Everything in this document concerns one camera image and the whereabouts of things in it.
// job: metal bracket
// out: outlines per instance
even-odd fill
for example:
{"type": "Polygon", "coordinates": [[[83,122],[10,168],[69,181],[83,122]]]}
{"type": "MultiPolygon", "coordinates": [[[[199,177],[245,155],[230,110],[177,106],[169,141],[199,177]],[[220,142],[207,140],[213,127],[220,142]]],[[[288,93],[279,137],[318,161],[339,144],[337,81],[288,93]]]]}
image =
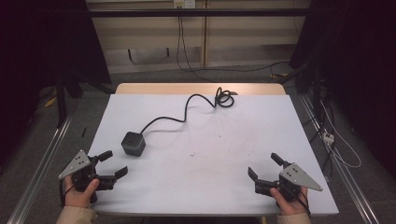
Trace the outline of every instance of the metal bracket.
{"type": "Polygon", "coordinates": [[[67,175],[72,175],[73,173],[87,167],[91,164],[85,151],[80,150],[73,160],[64,168],[62,173],[58,176],[59,179],[63,179],[67,175]]]}
{"type": "Polygon", "coordinates": [[[296,163],[286,167],[280,172],[281,176],[287,179],[290,183],[307,187],[309,189],[315,189],[323,191],[323,187],[319,185],[311,176],[309,176],[300,166],[296,163]]]}

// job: wire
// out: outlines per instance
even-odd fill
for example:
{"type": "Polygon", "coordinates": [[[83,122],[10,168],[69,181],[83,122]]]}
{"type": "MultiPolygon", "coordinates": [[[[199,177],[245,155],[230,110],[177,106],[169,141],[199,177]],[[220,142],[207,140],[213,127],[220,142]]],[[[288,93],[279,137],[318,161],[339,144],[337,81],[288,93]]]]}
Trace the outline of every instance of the wire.
{"type": "Polygon", "coordinates": [[[301,125],[303,126],[303,127],[305,127],[308,123],[310,123],[312,120],[314,120],[316,118],[316,116],[314,116],[314,117],[312,117],[312,119],[309,119],[309,120],[307,120],[307,121],[304,121],[301,125]]]}
{"type": "Polygon", "coordinates": [[[59,180],[59,195],[61,196],[61,207],[64,207],[66,194],[74,187],[74,185],[64,192],[64,180],[59,180]]]}
{"type": "Polygon", "coordinates": [[[186,43],[184,40],[184,26],[183,26],[183,19],[181,17],[178,17],[178,41],[177,41],[177,66],[180,68],[180,70],[185,71],[185,72],[193,72],[198,78],[201,78],[203,80],[209,81],[209,82],[214,82],[216,83],[216,81],[205,78],[205,77],[201,77],[199,76],[196,72],[199,71],[225,71],[225,72],[255,72],[255,71],[260,71],[266,68],[270,68],[271,69],[271,79],[268,82],[271,82],[272,78],[273,78],[273,71],[272,71],[272,67],[274,65],[280,64],[280,63],[289,63],[288,61],[283,61],[283,62],[277,62],[277,63],[272,63],[270,65],[265,65],[263,67],[259,67],[259,68],[252,68],[252,69],[227,69],[227,68],[198,68],[198,69],[193,69],[190,65],[190,61],[189,58],[187,56],[187,51],[186,51],[186,43]],[[179,49],[180,49],[180,38],[182,40],[183,43],[183,51],[184,51],[184,57],[186,58],[187,61],[187,65],[190,69],[185,69],[183,67],[181,67],[180,65],[180,61],[178,60],[178,53],[179,53],[179,49]]]}
{"type": "Polygon", "coordinates": [[[204,98],[213,108],[216,108],[217,105],[221,106],[221,107],[231,107],[234,103],[234,99],[231,96],[231,92],[230,91],[223,91],[221,87],[218,87],[218,90],[216,91],[216,96],[215,96],[215,103],[212,104],[212,102],[210,102],[206,97],[204,97],[201,94],[193,94],[189,97],[189,99],[187,100],[186,106],[184,107],[184,119],[174,119],[174,118],[169,118],[169,117],[159,117],[156,118],[154,120],[152,120],[148,125],[146,125],[146,127],[143,128],[143,130],[140,133],[143,133],[152,123],[154,123],[155,121],[159,120],[159,119],[170,119],[176,122],[180,122],[180,123],[184,123],[187,120],[187,107],[189,106],[189,102],[190,99],[194,96],[200,96],[202,98],[204,98]]]}
{"type": "Polygon", "coordinates": [[[181,70],[183,70],[183,71],[186,71],[186,72],[193,72],[193,73],[195,74],[195,76],[198,77],[198,78],[200,78],[200,79],[203,79],[203,80],[208,81],[208,82],[216,83],[216,81],[214,81],[214,80],[211,80],[211,79],[208,79],[208,78],[199,76],[199,75],[191,68],[191,65],[190,65],[190,62],[189,62],[189,58],[187,57],[186,43],[185,43],[185,41],[184,41],[183,19],[182,19],[181,17],[178,17],[177,65],[178,65],[178,67],[179,67],[181,70]],[[179,48],[180,48],[180,37],[182,38],[182,41],[183,41],[184,56],[186,57],[187,65],[189,66],[190,70],[186,70],[186,69],[182,68],[182,67],[180,66],[179,61],[178,61],[178,50],[179,50],[179,48]]]}
{"type": "Polygon", "coordinates": [[[297,23],[296,23],[296,18],[295,17],[293,17],[293,21],[294,21],[294,28],[296,29],[297,37],[300,37],[300,33],[298,32],[298,28],[297,28],[297,23]]]}
{"type": "MultiPolygon", "coordinates": [[[[324,106],[324,104],[321,101],[320,101],[320,103],[323,106],[323,109],[324,109],[324,112],[325,112],[327,118],[330,120],[330,116],[327,113],[326,107],[324,106]]],[[[337,135],[346,143],[346,145],[352,150],[352,152],[358,158],[359,164],[358,165],[351,165],[351,164],[347,163],[338,154],[336,154],[334,152],[334,150],[332,149],[332,147],[329,145],[329,143],[327,143],[326,145],[329,147],[329,150],[333,153],[334,157],[337,158],[339,161],[341,161],[344,165],[349,166],[351,168],[359,168],[359,167],[361,167],[361,158],[359,157],[358,153],[356,153],[355,149],[353,149],[353,147],[341,136],[341,134],[339,132],[337,132],[337,130],[332,125],[331,121],[330,121],[330,125],[332,126],[332,129],[334,130],[334,132],[337,133],[337,135]]]]}
{"type": "Polygon", "coordinates": [[[298,197],[298,195],[295,195],[290,189],[286,188],[283,184],[280,184],[282,189],[288,192],[288,194],[293,195],[294,199],[297,200],[301,204],[301,206],[306,210],[306,213],[308,214],[309,217],[311,217],[311,211],[309,210],[309,205],[308,205],[308,198],[300,191],[306,201],[306,204],[301,201],[301,199],[298,197]]]}
{"type": "MultiPolygon", "coordinates": [[[[330,111],[331,111],[331,113],[332,113],[332,119],[330,119],[330,118],[328,118],[329,119],[329,122],[332,124],[332,125],[334,125],[335,124],[335,118],[334,118],[334,113],[333,113],[333,111],[332,111],[332,106],[330,105],[330,94],[329,94],[329,92],[326,90],[326,95],[325,95],[325,97],[323,98],[323,101],[325,102],[325,107],[329,107],[329,109],[330,109],[330,111]]],[[[334,136],[334,129],[332,128],[331,129],[331,133],[332,133],[332,135],[334,136]]],[[[335,147],[335,136],[334,136],[334,141],[333,141],[333,143],[332,143],[332,150],[326,150],[326,154],[327,154],[327,156],[326,156],[326,160],[325,160],[325,162],[323,163],[323,165],[322,165],[322,167],[321,167],[321,171],[322,171],[322,173],[324,173],[324,170],[325,170],[325,168],[326,168],[326,166],[327,166],[327,163],[328,162],[330,162],[330,174],[329,174],[329,177],[330,178],[332,178],[332,161],[330,160],[330,157],[331,157],[331,155],[332,155],[332,152],[334,151],[334,147],[335,147]]]]}
{"type": "Polygon", "coordinates": [[[309,144],[311,144],[314,141],[314,139],[318,136],[318,134],[319,131],[315,132],[314,136],[312,136],[311,139],[309,139],[309,144]]]}

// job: hand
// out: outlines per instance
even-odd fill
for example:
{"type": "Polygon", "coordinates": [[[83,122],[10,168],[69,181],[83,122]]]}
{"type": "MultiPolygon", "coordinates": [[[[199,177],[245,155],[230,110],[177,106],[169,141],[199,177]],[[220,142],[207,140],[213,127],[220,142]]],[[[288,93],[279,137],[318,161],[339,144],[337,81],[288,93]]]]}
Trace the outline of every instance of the hand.
{"type": "MultiPolygon", "coordinates": [[[[297,200],[288,203],[285,200],[285,198],[282,196],[282,194],[280,194],[279,190],[270,189],[270,192],[274,197],[275,201],[277,202],[277,204],[279,204],[280,214],[282,216],[292,216],[307,212],[306,209],[297,200]]],[[[308,193],[308,189],[306,187],[301,187],[301,192],[298,195],[299,199],[305,204],[307,204],[307,201],[305,199],[305,197],[308,197],[307,193],[308,193]]]]}
{"type": "Polygon", "coordinates": [[[90,185],[85,189],[84,192],[76,191],[72,177],[68,175],[64,178],[64,188],[65,190],[70,189],[65,195],[65,206],[73,206],[73,207],[82,207],[88,208],[90,205],[90,198],[96,191],[96,188],[99,186],[99,180],[94,179],[91,181],[90,185]]]}

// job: wall outlet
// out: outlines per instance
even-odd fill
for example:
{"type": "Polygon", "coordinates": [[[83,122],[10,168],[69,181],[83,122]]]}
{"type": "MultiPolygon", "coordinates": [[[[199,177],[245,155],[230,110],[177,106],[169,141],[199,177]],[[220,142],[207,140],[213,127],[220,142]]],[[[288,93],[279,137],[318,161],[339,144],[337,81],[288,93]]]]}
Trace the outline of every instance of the wall outlet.
{"type": "Polygon", "coordinates": [[[175,8],[184,8],[184,1],[185,0],[174,0],[174,7],[175,8]]]}
{"type": "Polygon", "coordinates": [[[325,144],[328,144],[329,146],[331,146],[332,143],[334,142],[334,135],[332,135],[330,133],[324,133],[323,134],[323,142],[325,144]]]}
{"type": "Polygon", "coordinates": [[[184,8],[195,8],[195,0],[184,0],[184,8]]]}

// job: white table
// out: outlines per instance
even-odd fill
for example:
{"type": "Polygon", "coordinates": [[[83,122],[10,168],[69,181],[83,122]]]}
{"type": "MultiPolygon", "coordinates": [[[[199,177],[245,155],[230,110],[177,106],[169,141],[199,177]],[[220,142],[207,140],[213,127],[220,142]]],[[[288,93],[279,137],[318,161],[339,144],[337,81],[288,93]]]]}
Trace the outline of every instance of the white table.
{"type": "MultiPolygon", "coordinates": [[[[213,88],[222,84],[185,85],[213,88]]],[[[265,88],[257,86],[260,84],[241,84],[250,90],[246,85],[251,89],[265,88]]],[[[208,95],[212,102],[214,94],[213,91],[208,95]]],[[[127,132],[140,133],[160,116],[183,119],[189,96],[111,96],[89,155],[113,151],[112,158],[97,165],[99,175],[112,175],[125,165],[129,173],[113,190],[97,192],[94,209],[98,213],[146,217],[276,214],[274,199],[256,194],[248,176],[250,166],[259,178],[278,180],[282,168],[270,158],[272,152],[299,164],[324,188],[322,192],[309,190],[314,216],[338,213],[288,95],[238,95],[233,107],[216,109],[194,97],[186,123],[159,120],[144,132],[147,145],[141,157],[124,153],[120,143],[127,132]]]]}

